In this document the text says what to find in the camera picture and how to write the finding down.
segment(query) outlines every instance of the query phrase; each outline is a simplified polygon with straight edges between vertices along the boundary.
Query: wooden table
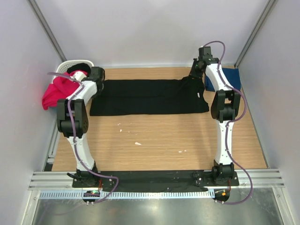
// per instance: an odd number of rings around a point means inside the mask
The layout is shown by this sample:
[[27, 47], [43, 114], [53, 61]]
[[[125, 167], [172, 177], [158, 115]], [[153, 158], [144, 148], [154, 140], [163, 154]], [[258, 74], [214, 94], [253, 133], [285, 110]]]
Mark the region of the wooden table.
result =
[[[106, 69], [106, 79], [181, 79], [190, 68]], [[212, 103], [215, 93], [205, 91]], [[240, 114], [244, 109], [241, 100]], [[88, 143], [101, 171], [211, 169], [217, 150], [210, 112], [177, 115], [90, 117]], [[249, 114], [234, 124], [232, 155], [245, 168], [266, 168]], [[75, 171], [70, 144], [60, 137], [53, 171]]]

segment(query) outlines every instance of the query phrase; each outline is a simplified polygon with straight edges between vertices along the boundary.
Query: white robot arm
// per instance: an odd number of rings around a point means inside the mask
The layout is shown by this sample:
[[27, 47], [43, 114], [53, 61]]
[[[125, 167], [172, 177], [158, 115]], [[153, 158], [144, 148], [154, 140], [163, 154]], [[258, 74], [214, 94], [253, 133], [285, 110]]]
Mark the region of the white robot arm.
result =
[[[223, 73], [221, 66], [219, 67], [219, 71], [220, 71], [225, 83], [229, 84], [227, 78], [225, 77], [225, 75]], [[215, 91], [218, 91], [218, 90], [232, 91], [230, 88], [228, 88], [224, 85], [223, 81], [219, 77], [217, 63], [206, 66], [205, 74], [211, 80], [212, 86], [214, 87]], [[232, 160], [228, 157], [228, 154], [226, 152], [226, 146], [225, 146], [225, 131], [226, 131], [227, 122], [228, 121], [220, 122], [219, 120], [216, 120], [217, 153], [215, 156], [215, 161], [217, 162], [217, 164], [223, 164], [223, 165], [230, 165], [232, 163]], [[227, 137], [228, 151], [232, 155], [231, 142], [232, 142], [233, 122], [229, 123], [228, 126], [229, 126], [228, 137]]]
[[[104, 79], [104, 69], [100, 67], [92, 67], [90, 76], [82, 79], [82, 84], [84, 88], [79, 92], [78, 95], [75, 95], [71, 101], [72, 114], [75, 120], [75, 143], [78, 155], [82, 162], [87, 166], [87, 168], [96, 173], [98, 172], [98, 170], [96, 167], [95, 160], [90, 154], [90, 149], [86, 136], [89, 127], [89, 121], [85, 106], [92, 97], [101, 93], [101, 91], [103, 90]], [[67, 107], [68, 100], [73, 95], [74, 94], [70, 95], [67, 99], [60, 99], [57, 102], [57, 126], [58, 130], [62, 132], [67, 138], [67, 140], [70, 142], [73, 152], [75, 154], [74, 135]], [[78, 173], [87, 172], [87, 170], [79, 162], [78, 158], [75, 158], [77, 162], [77, 175], [79, 175]]]

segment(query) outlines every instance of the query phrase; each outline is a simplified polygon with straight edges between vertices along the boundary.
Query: black cloth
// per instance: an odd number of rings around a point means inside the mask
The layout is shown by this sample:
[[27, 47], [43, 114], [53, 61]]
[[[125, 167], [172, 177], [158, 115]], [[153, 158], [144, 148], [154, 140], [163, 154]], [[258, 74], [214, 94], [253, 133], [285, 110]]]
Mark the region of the black cloth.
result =
[[88, 73], [88, 76], [90, 74], [90, 66], [86, 63], [78, 63], [74, 66], [71, 66], [70, 68], [67, 69], [67, 73], [70, 74], [76, 70], [81, 70], [81, 71], [84, 71], [84, 72], [87, 72]]
[[185, 114], [209, 111], [201, 79], [107, 80], [92, 100], [90, 116]]

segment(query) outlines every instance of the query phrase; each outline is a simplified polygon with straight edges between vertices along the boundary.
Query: metal profile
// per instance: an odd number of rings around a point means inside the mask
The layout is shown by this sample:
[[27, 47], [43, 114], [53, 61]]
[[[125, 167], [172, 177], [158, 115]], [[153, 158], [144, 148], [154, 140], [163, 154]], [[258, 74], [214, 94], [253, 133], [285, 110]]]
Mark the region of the metal profile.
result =
[[56, 53], [58, 54], [58, 56], [60, 57], [61, 61], [62, 62], [67, 61], [67, 58], [66, 58], [64, 52], [62, 51], [55, 36], [53, 35], [46, 19], [44, 18], [44, 15], [42, 14], [40, 8], [38, 7], [38, 4], [36, 3], [36, 1], [35, 0], [27, 0], [27, 2], [29, 3], [30, 7], [32, 8], [32, 11], [36, 15], [38, 21], [40, 22], [42, 28], [44, 29], [46, 35], [48, 36], [51, 44], [53, 45], [53, 47], [54, 47]]
[[299, 224], [293, 217], [285, 188], [273, 188], [274, 196], [284, 224]]
[[272, 9], [275, 7], [276, 3], [278, 0], [269, 0], [268, 3], [266, 4], [265, 8], [263, 9], [260, 17], [258, 18], [258, 21], [255, 25], [255, 27], [253, 28], [246, 44], [243, 47], [243, 50], [241, 51], [236, 63], [234, 64], [234, 66], [236, 68], [238, 68], [242, 62], [242, 60], [244, 59], [246, 53], [248, 52], [250, 46], [252, 45], [254, 39], [256, 38], [256, 36], [258, 35], [259, 31], [261, 30], [261, 28], [263, 27], [264, 23], [266, 22], [268, 16], [270, 15], [270, 12], [272, 11]]
[[22, 225], [31, 225], [38, 206], [40, 191], [32, 191], [27, 204]]
[[[283, 188], [284, 183], [278, 169], [250, 169], [254, 188]], [[240, 186], [232, 188], [249, 188], [250, 182], [242, 170], [236, 170]], [[72, 188], [73, 179], [67, 176], [67, 172], [35, 172], [29, 184], [29, 190], [76, 190]]]
[[57, 145], [58, 145], [58, 141], [59, 141], [59, 136], [60, 136], [60, 133], [58, 132], [57, 121], [55, 119], [55, 123], [54, 123], [53, 129], [52, 129], [50, 144], [48, 147], [47, 158], [44, 163], [43, 171], [51, 171], [52, 170], [52, 166], [53, 166], [54, 158], [55, 158], [55, 154], [56, 154], [56, 149], [57, 149]]

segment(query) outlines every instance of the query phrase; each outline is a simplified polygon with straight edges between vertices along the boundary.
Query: white basket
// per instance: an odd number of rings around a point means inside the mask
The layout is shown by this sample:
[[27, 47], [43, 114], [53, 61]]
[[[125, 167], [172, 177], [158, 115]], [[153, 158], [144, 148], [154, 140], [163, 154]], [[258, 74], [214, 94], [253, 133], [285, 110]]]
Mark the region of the white basket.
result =
[[76, 65], [78, 63], [86, 63], [88, 64], [90, 67], [93, 67], [94, 66], [94, 63], [92, 63], [91, 61], [89, 60], [68, 60], [68, 61], [65, 61], [63, 63], [61, 63], [58, 67], [57, 67], [57, 70], [56, 72], [57, 73], [60, 73], [60, 74], [63, 74], [67, 71], [68, 68], [70, 68], [71, 66], [73, 65]]

